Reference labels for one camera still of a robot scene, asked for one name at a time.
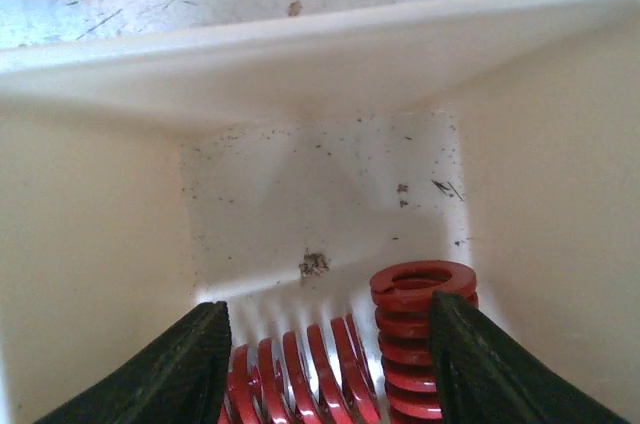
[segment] red coil spring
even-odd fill
[[[455,262],[416,261],[378,272],[370,285],[392,423],[441,422],[428,351],[429,307],[434,291],[461,294],[477,306],[475,272]]]
[[[317,324],[307,328],[307,339],[318,374],[319,399],[309,387],[306,360],[296,334],[282,337],[282,350],[271,338],[258,344],[258,350],[243,345],[232,356],[227,394],[218,424],[304,423],[354,424],[357,414],[367,424],[380,421],[380,411],[369,374],[367,358],[351,315],[331,321],[335,338],[342,389],[329,364],[324,339]],[[294,404],[290,405],[287,378],[291,382]]]

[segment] black tool part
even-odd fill
[[[445,424],[624,424],[457,294],[435,292],[430,348]]]
[[[224,302],[203,303],[36,424],[216,424],[231,352]]]

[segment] upright red spring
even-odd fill
[[[316,401],[309,387],[306,359],[296,334],[289,331],[282,337],[284,352],[271,338],[260,341],[257,352],[248,345],[235,350],[218,424],[354,424],[358,414],[367,424],[377,423],[380,411],[353,317],[333,319],[331,330],[342,389],[329,364],[320,327],[309,326],[307,339],[319,381],[320,398]],[[294,403],[287,397],[287,378]]]
[[[370,285],[392,423],[439,422],[429,307],[434,291],[462,294],[477,306],[475,272],[455,262],[416,261],[378,272]]]

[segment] white bin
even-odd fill
[[[7,51],[0,113],[0,421],[202,300],[235,344],[354,310],[381,390],[368,279],[419,258],[473,266],[485,312],[640,421],[640,0]],[[331,264],[301,282],[305,249]]]

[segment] plastic container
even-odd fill
[[[441,258],[640,420],[639,10],[427,1],[0,54],[5,415],[202,300],[236,344],[353,310],[381,391],[368,279]],[[329,271],[301,279],[306,249]]]

